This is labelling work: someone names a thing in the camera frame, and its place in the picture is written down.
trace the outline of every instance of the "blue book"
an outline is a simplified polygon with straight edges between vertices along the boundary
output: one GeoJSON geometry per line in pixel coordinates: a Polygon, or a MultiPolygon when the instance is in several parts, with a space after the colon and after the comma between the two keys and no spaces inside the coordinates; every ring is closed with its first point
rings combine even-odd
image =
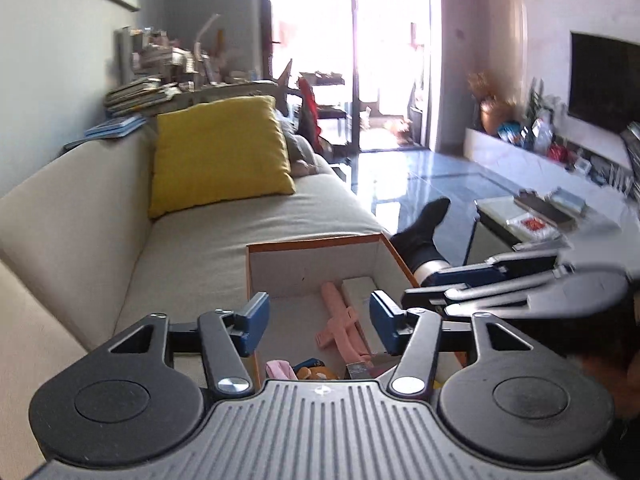
{"type": "Polygon", "coordinates": [[[63,146],[63,151],[68,152],[72,150],[76,146],[80,146],[80,144],[84,144],[85,142],[89,142],[90,140],[99,140],[99,139],[118,139],[120,137],[125,137],[132,132],[135,132],[140,126],[146,123],[146,119],[143,117],[138,118],[135,122],[129,123],[128,126],[124,126],[123,128],[118,128],[116,130],[110,130],[103,133],[94,134],[92,136],[85,136],[82,139],[74,140],[73,142],[69,142],[63,146]]]}
{"type": "Polygon", "coordinates": [[[118,117],[115,119],[109,119],[108,121],[104,121],[102,124],[98,124],[93,128],[89,128],[85,131],[85,137],[91,137],[94,135],[102,134],[104,132],[111,132],[113,130],[123,130],[127,126],[130,126],[136,121],[139,121],[142,118],[140,114],[135,114],[128,117],[118,117]]]}

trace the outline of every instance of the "book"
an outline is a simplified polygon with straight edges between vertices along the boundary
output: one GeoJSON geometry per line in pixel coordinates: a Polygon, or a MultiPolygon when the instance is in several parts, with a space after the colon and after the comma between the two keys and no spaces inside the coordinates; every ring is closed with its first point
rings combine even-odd
{"type": "Polygon", "coordinates": [[[139,114],[132,115],[129,117],[120,117],[115,119],[109,119],[108,121],[104,121],[93,128],[89,128],[85,131],[85,137],[91,137],[97,134],[101,134],[104,132],[110,132],[112,130],[119,130],[129,126],[131,123],[140,120],[142,117],[139,114]]]}
{"type": "Polygon", "coordinates": [[[143,90],[153,90],[155,88],[160,88],[160,83],[161,81],[157,77],[142,77],[140,79],[136,79],[129,84],[119,86],[118,88],[108,92],[104,97],[104,103],[111,103],[118,98],[135,94],[143,90]]]}
{"type": "Polygon", "coordinates": [[[123,103],[125,101],[129,101],[129,100],[132,100],[132,99],[137,99],[139,97],[143,97],[145,95],[153,94],[154,92],[157,92],[159,88],[160,87],[146,88],[146,89],[143,89],[143,90],[139,90],[139,91],[137,91],[137,92],[135,92],[133,94],[125,94],[125,95],[121,95],[119,97],[116,97],[114,99],[109,99],[108,101],[105,100],[104,107],[105,108],[110,108],[112,106],[115,106],[117,104],[123,103]]]}
{"type": "Polygon", "coordinates": [[[132,97],[131,99],[128,99],[126,101],[122,101],[116,105],[113,106],[109,106],[107,107],[107,112],[110,114],[113,114],[115,112],[120,112],[123,110],[129,110],[135,106],[138,105],[143,105],[146,103],[151,103],[151,102],[155,102],[158,100],[158,98],[164,98],[165,96],[172,94],[172,92],[178,92],[179,90],[175,87],[175,86],[169,86],[167,88],[161,88],[161,89],[157,89],[153,92],[146,92],[145,94],[138,96],[138,97],[132,97]]]}
{"type": "Polygon", "coordinates": [[[73,142],[68,142],[63,146],[63,151],[68,152],[73,148],[80,146],[80,144],[84,144],[85,142],[89,142],[90,140],[99,140],[99,139],[119,139],[120,137],[125,137],[130,133],[135,132],[139,129],[140,126],[146,123],[145,118],[138,118],[135,122],[129,123],[128,126],[124,126],[123,128],[119,128],[117,130],[111,130],[108,132],[103,132],[101,134],[95,134],[89,137],[83,137],[82,139],[74,140],[73,142]]]}
{"type": "Polygon", "coordinates": [[[143,110],[144,108],[149,108],[149,107],[155,106],[157,104],[161,104],[161,103],[165,103],[167,101],[170,101],[171,99],[174,98],[174,96],[176,94],[180,94],[180,93],[182,93],[182,92],[180,92],[180,90],[177,89],[177,88],[169,88],[167,92],[159,92],[156,95],[156,98],[154,100],[149,101],[149,102],[144,102],[144,103],[141,103],[141,104],[130,104],[129,108],[125,108],[124,110],[120,110],[120,111],[111,111],[111,110],[108,110],[108,111],[114,117],[122,117],[124,115],[131,114],[131,113],[137,112],[139,110],[143,110]]]}

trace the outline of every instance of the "sofa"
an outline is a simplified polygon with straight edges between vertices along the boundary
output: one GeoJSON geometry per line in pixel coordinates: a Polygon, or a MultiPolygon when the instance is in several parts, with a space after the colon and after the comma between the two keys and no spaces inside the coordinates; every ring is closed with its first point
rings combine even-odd
{"type": "MultiPolygon", "coordinates": [[[[146,314],[246,302],[246,245],[382,231],[321,158],[291,196],[148,219],[156,134],[79,146],[0,199],[0,478],[43,462],[28,405],[53,375],[146,314]]],[[[202,383],[196,356],[175,367],[202,383]]]]}

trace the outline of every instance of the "yellow pillow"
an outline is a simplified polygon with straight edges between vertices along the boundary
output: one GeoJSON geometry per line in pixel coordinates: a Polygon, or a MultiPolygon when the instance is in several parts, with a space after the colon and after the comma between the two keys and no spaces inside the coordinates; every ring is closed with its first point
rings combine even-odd
{"type": "Polygon", "coordinates": [[[149,216],[294,193],[274,103],[270,96],[235,97],[158,116],[149,216]]]}

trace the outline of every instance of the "person's leg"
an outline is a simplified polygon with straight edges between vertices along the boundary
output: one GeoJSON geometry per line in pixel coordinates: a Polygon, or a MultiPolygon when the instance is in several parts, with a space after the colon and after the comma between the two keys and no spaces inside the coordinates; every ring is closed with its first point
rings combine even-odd
{"type": "Polygon", "coordinates": [[[418,283],[451,266],[433,243],[433,234],[444,220],[450,204],[451,200],[444,197],[429,202],[411,226],[390,239],[418,283]]]}

